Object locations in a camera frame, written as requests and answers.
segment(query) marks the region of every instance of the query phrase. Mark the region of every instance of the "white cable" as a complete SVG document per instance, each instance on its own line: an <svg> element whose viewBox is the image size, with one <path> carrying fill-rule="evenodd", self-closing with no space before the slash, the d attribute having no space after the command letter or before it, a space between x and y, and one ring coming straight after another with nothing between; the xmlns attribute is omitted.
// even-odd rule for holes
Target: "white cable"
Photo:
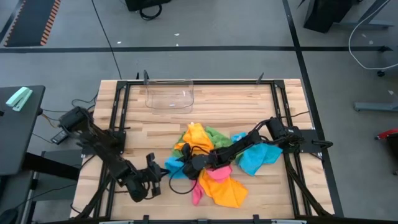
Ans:
<svg viewBox="0 0 398 224"><path fill-rule="evenodd" d="M396 66L398 66L398 63L395 65L391 65L385 68L368 68L365 67L361 62L359 62L359 60L353 55L352 51L351 51L351 38L353 37L353 34L355 32L355 30L366 20L368 20L371 16L375 15L375 13L377 13L382 7L384 7L390 0L385 1L385 3L383 3L377 10L375 10L372 14L370 14L367 18L365 18L364 20L362 20L358 25L356 25L356 27L354 28L353 32L351 33L351 35L349 36L349 40L348 40L348 50L349 53L351 54L351 56L353 56L353 58L355 59L356 62L359 63L360 66L362 66L364 69L366 70L387 70L390 68L394 68Z"/></svg>

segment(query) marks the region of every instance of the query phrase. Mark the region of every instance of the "gray floor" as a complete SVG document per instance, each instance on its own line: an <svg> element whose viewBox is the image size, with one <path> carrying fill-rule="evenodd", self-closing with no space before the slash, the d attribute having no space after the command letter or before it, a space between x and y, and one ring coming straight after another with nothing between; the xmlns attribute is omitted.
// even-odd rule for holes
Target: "gray floor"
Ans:
<svg viewBox="0 0 398 224"><path fill-rule="evenodd" d="M306 3L289 0L301 46L347 46L350 30L332 27L319 34L302 27ZM345 21L359 19L372 0L355 6ZM0 2L0 26L6 23L16 0ZM293 46L280 0L173 0L161 17L143 21L118 0L95 0L99 16L113 47L164 47L201 45ZM398 25L392 1L378 15ZM395 44L398 27L360 30L353 45ZM107 47L90 0L63 0L47 48ZM355 52L368 66L397 63L397 54ZM382 141L373 137L396 128L394 113L355 112L354 101L390 101L388 90L398 93L396 70L383 78L362 69L348 52L304 52L330 149L345 216L398 220L396 208L398 169ZM146 69L151 78L301 78L295 52L124 52L116 53L123 78L135 78ZM0 86L45 85L42 107L69 110L74 98L91 99L100 80L117 79L111 53L0 54ZM59 113L48 113L56 118ZM58 130L37 120L34 133L50 139ZM77 149L72 142L60 146L32 137L29 151ZM44 222L68 217L70 201L42 202L34 220Z"/></svg>

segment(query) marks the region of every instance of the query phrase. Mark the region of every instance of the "wooden table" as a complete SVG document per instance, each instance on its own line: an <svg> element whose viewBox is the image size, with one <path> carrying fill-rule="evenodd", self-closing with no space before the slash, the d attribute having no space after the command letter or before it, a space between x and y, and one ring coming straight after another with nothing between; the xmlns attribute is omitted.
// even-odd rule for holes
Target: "wooden table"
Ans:
<svg viewBox="0 0 398 224"><path fill-rule="evenodd" d="M284 80L291 114L308 111L303 88L299 79ZM109 128L116 81L102 81L96 102L95 124L102 129ZM126 127L125 159L138 169L146 167L145 156L155 153L155 161L164 167L171 148L178 141L187 124L201 123L211 126L226 136L250 131L261 120L275 116L271 88L269 85L195 85L195 104L189 114L152 114L145 106L144 86L133 86L129 93ZM121 93L119 107L122 107L124 93ZM118 110L116 124L119 124L121 110ZM303 114L293 118L294 125L300 129L310 129L310 115ZM264 127L261 134L269 136ZM333 213L330 194L321 160L309 154L301 154L303 172L308 189L323 205ZM80 172L73 206L82 210L98 187L102 161L95 157ZM192 195L178 195L169 189L169 178L164 177L160 187L162 194L152 200L139 203L132 201L129 194L115 194L112 220L142 220L149 215L151 220L181 219L252 219L253 214L260 218L293 218L284 158L280 156L273 165L263 165L255 177L245 174L233 166L232 178L241 182L249 191L241 208L227 208L215 205L206 195L198 206L192 205ZM190 189L190 181L173 180L178 191ZM116 190L125 190L116 186ZM300 213L304 214L299 188L296 187ZM104 215L108 193L104 193L101 214Z"/></svg>

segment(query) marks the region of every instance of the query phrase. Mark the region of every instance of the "clear plastic container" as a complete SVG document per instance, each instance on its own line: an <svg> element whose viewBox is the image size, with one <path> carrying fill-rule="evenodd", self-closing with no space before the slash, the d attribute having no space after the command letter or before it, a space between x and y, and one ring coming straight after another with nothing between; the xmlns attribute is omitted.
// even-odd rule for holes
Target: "clear plastic container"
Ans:
<svg viewBox="0 0 398 224"><path fill-rule="evenodd" d="M145 104L153 114L190 113L193 102L192 80L147 81Z"/></svg>

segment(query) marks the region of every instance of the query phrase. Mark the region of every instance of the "yellow cloth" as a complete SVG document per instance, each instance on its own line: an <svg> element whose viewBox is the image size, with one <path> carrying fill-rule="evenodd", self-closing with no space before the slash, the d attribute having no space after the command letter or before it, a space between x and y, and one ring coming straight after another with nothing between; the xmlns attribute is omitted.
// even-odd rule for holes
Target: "yellow cloth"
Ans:
<svg viewBox="0 0 398 224"><path fill-rule="evenodd" d="M239 208L248 194L248 190L238 181L228 177L219 183L205 169L200 172L198 180L207 196L213 198L217 205Z"/></svg>
<svg viewBox="0 0 398 224"><path fill-rule="evenodd" d="M193 146L199 146L206 152L210 152L210 150L214 149L213 143L211 143L209 137L206 134L206 131L203 129L203 126L200 123L188 124L188 131L184 134L182 139L185 142L177 143L174 146L174 149L181 150L182 146L185 143L189 143L191 148ZM193 148L192 154L199 155L199 154L206 154L206 153L203 152L202 150L200 150L199 148L195 147L195 148Z"/></svg>

